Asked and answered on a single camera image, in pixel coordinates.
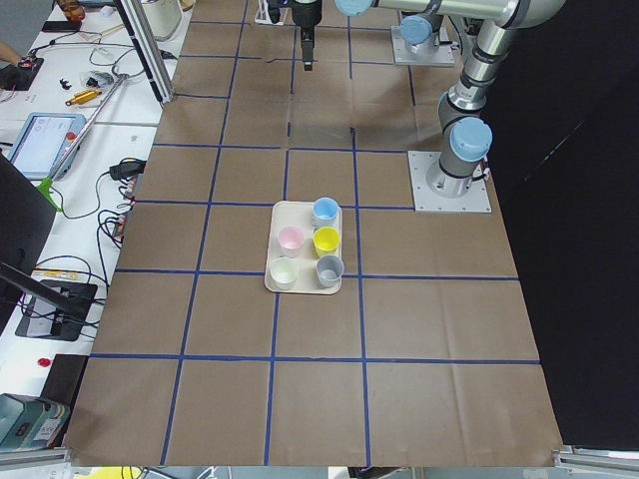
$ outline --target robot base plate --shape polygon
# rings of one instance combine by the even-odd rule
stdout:
[[[395,65],[425,65],[429,67],[454,67],[455,59],[452,56],[450,45],[423,51],[411,52],[406,48],[406,41],[401,37],[399,27],[390,27],[392,38],[392,53],[395,57]],[[448,32],[444,27],[439,30],[439,41],[448,41]]]
[[[484,180],[473,182],[461,198],[448,199],[435,193],[426,183],[426,172],[439,160],[440,152],[408,152],[410,183],[415,211],[419,213],[484,213],[492,212]],[[474,175],[481,175],[478,166]]]

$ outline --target robotic arm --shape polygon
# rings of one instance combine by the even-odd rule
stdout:
[[[438,163],[428,171],[427,182],[438,195],[463,196],[472,183],[476,165],[488,152],[492,134],[479,117],[486,104],[486,90],[494,82],[500,63],[517,29],[550,19],[565,0],[335,0],[347,16],[370,7],[415,12],[425,18],[451,15],[484,20],[476,43],[457,83],[438,106],[444,147]]]
[[[293,21],[300,27],[302,61],[305,71],[313,69],[313,48],[316,44],[316,25],[321,21],[321,0],[268,0],[269,16],[273,23],[280,21],[280,9],[290,8]]]

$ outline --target blue cup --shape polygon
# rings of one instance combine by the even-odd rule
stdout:
[[[339,212],[339,205],[333,198],[320,198],[313,203],[311,224],[315,228],[332,227]]]

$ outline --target white tray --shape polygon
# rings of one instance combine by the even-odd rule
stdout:
[[[271,214],[271,231],[269,232],[269,252],[267,254],[267,267],[264,275],[264,284],[273,292],[297,292],[305,294],[334,294],[341,288],[341,280],[332,287],[323,287],[316,274],[318,256],[313,246],[313,233],[315,229],[311,225],[313,216],[312,202],[279,202],[273,206]],[[299,256],[294,257],[298,263],[300,272],[298,280],[291,289],[280,289],[272,280],[269,271],[271,263],[278,257],[284,256],[278,244],[278,233],[284,227],[300,227],[304,230],[304,245]],[[337,211],[333,228],[341,234],[341,209]],[[336,256],[341,257],[341,241],[337,247]]]

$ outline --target charger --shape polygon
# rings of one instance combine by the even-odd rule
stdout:
[[[144,172],[147,162],[137,159],[125,159],[118,165],[109,168],[109,175],[115,181],[126,180],[127,178],[141,175]]]

